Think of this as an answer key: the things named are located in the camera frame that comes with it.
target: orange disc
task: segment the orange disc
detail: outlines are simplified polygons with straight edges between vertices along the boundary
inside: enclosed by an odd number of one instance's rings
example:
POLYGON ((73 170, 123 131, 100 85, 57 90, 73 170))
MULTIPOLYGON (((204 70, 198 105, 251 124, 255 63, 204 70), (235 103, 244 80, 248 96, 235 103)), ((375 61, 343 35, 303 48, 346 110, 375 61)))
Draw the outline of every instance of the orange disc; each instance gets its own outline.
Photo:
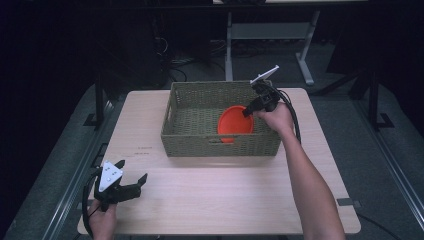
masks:
MULTIPOLYGON (((244 106, 232 106, 227 108, 218 121, 218 134, 239 134, 253 132, 253 116, 244 117, 244 106)), ((224 143, 234 142, 233 138, 222 138, 224 143)))

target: black cable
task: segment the black cable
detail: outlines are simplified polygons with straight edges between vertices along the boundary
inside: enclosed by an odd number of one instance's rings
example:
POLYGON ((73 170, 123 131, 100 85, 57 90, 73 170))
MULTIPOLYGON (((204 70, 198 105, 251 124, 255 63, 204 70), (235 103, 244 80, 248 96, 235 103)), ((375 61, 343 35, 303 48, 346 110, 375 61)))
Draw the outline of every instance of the black cable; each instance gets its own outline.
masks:
POLYGON ((77 235, 73 238, 73 240, 77 240, 81 236, 81 233, 77 233, 77 235))
POLYGON ((184 82, 187 82, 187 74, 185 74, 185 72, 181 71, 180 69, 176 69, 176 68, 169 68, 169 70, 174 70, 174 71, 180 72, 181 74, 184 75, 184 82))
POLYGON ((89 191, 90 191, 91 181, 95 177, 98 176, 99 171, 100 171, 100 168, 97 169, 96 172, 94 172, 93 174, 90 175, 89 179, 87 180, 87 183, 85 184, 85 186, 83 188, 83 192, 82 192, 82 210, 81 210, 82 211, 82 220, 84 222, 84 227, 87 230, 87 233, 88 233, 88 235, 90 235, 90 237, 93 237, 93 232, 91 230, 90 223, 89 223, 89 218, 92 214, 90 214, 90 216, 88 215, 88 195, 89 195, 89 191))
POLYGON ((299 128, 299 121, 297 120, 297 115, 296 115, 296 111, 293 108, 293 105, 291 103, 290 97, 288 96, 288 94, 284 91, 278 90, 275 87, 262 83, 262 85, 266 86, 267 88, 269 88, 271 91, 274 91, 276 93, 278 93, 278 95, 280 96, 281 100, 283 100, 283 102, 286 104, 287 108, 290 111, 290 114, 292 116, 293 119, 293 124, 294 124, 294 130, 296 133, 296 138, 297 140, 299 140, 300 143, 302 143, 302 139, 300 136, 300 128, 299 128))
POLYGON ((358 215, 358 217, 367 220, 368 222, 376 225, 377 227, 379 227, 381 230, 385 231, 386 233, 388 233, 390 236, 392 236, 394 239, 396 240, 402 240, 400 237, 398 237, 397 235, 395 235, 394 233, 392 233, 389 229, 385 228, 383 225, 379 224, 378 222, 372 220, 371 218, 365 217, 364 215, 360 214, 360 213, 356 213, 358 215))

